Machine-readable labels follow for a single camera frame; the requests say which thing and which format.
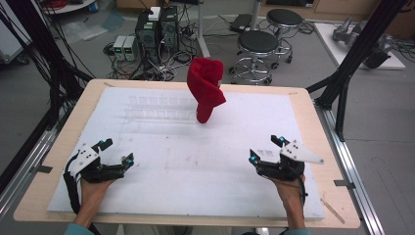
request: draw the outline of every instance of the red cloth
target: red cloth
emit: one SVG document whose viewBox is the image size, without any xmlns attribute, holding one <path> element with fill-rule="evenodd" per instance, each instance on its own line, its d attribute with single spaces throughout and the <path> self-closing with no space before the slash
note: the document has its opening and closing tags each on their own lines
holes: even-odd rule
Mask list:
<svg viewBox="0 0 415 235">
<path fill-rule="evenodd" d="M 187 72 L 187 86 L 199 105 L 197 119 L 206 123 L 213 108 L 226 102 L 223 92 L 218 87 L 222 79 L 223 64 L 206 58 L 196 58 Z"/>
</svg>

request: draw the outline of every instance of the teal sleeve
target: teal sleeve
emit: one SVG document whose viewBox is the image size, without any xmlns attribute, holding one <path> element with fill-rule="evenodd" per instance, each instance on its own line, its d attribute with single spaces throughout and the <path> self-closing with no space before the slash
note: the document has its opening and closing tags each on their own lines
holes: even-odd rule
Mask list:
<svg viewBox="0 0 415 235">
<path fill-rule="evenodd" d="M 308 229 L 289 229 L 287 230 L 284 235 L 310 235 L 310 231 Z"/>
<path fill-rule="evenodd" d="M 88 229 L 80 225 L 77 225 L 75 223 L 70 223 L 64 235 L 94 235 L 94 234 Z"/>
</svg>

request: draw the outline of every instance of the gray floor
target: gray floor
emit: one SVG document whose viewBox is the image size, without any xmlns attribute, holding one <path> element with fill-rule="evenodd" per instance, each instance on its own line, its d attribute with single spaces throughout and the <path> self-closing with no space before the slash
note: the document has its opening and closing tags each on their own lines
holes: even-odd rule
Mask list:
<svg viewBox="0 0 415 235">
<path fill-rule="evenodd" d="M 64 23 L 83 22 L 92 26 L 105 21 L 109 12 L 90 14 L 79 11 L 62 17 Z M 205 29 L 220 21 L 206 20 Z M 103 48 L 120 34 L 131 34 L 135 22 L 104 33 L 90 41 L 71 44 L 87 68 L 97 77 L 111 72 L 111 62 Z M 216 23 L 211 33 L 229 33 L 226 23 Z M 237 61 L 236 36 L 206 37 L 211 57 L 229 68 Z M 273 71 L 273 86 L 307 87 L 336 70 L 322 41 L 316 33 L 298 33 L 290 41 L 295 54 L 291 64 L 281 63 Z M 386 234 L 415 234 L 415 189 L 411 179 L 415 150 L 415 65 L 394 53 L 405 65 L 405 70 L 358 70 L 351 80 L 346 107 L 345 138 L 356 167 L 364 182 L 370 200 Z M 178 70 L 174 81 L 185 81 L 187 67 Z M 223 83 L 232 76 L 225 72 Z M 48 109 L 49 87 L 35 66 L 8 65 L 0 70 L 0 172 L 3 172 Z M 319 96 L 321 91 L 311 94 Z M 2 234 L 60 234 L 63 223 L 26 223 L 13 220 L 13 211 L 19 197 L 0 221 Z M 115 234 L 114 225 L 105 226 L 104 234 Z M 233 234 L 242 234 L 250 228 L 235 228 Z M 313 234 L 367 234 L 364 226 L 358 229 L 311 229 Z M 271 229 L 279 234 L 280 229 Z"/>
</svg>

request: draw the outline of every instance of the hand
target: hand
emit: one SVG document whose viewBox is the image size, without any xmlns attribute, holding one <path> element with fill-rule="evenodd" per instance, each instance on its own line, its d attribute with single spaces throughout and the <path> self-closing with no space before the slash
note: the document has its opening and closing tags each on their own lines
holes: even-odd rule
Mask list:
<svg viewBox="0 0 415 235">
<path fill-rule="evenodd" d="M 300 195 L 300 186 L 297 180 L 281 181 L 278 179 L 270 179 L 278 190 L 278 195 L 283 201 L 284 209 L 287 213 L 288 225 L 290 229 L 305 228 L 304 217 L 302 212 L 302 203 Z"/>
<path fill-rule="evenodd" d="M 88 183 L 81 178 L 80 187 L 82 193 L 82 201 L 79 213 L 74 223 L 88 228 L 95 214 L 101 206 L 101 203 L 107 193 L 108 187 L 115 180 L 104 181 L 102 183 Z"/>
</svg>

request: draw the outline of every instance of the black stool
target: black stool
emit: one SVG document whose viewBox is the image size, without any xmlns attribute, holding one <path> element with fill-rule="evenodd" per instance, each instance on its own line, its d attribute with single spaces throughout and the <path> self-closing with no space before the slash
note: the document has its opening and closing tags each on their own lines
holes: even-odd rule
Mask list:
<svg viewBox="0 0 415 235">
<path fill-rule="evenodd" d="M 242 58 L 235 66 L 229 69 L 234 73 L 232 84 L 236 84 L 236 78 L 255 82 L 257 85 L 260 81 L 269 84 L 272 81 L 272 74 L 269 66 L 260 58 L 274 55 L 278 48 L 278 40 L 272 34 L 264 31 L 245 31 L 238 37 L 238 47 L 240 52 L 248 53 L 250 57 Z"/>
<path fill-rule="evenodd" d="M 278 49 L 275 53 L 278 55 L 278 59 L 271 65 L 273 69 L 277 69 L 281 55 L 290 53 L 290 56 L 286 60 L 287 63 L 290 63 L 293 59 L 293 47 L 286 39 L 282 38 L 282 34 L 285 30 L 297 28 L 299 24 L 302 23 L 302 17 L 290 10 L 274 9 L 266 14 L 266 20 L 271 25 L 277 27 L 277 31 L 275 31 L 274 35 L 278 39 Z"/>
</svg>

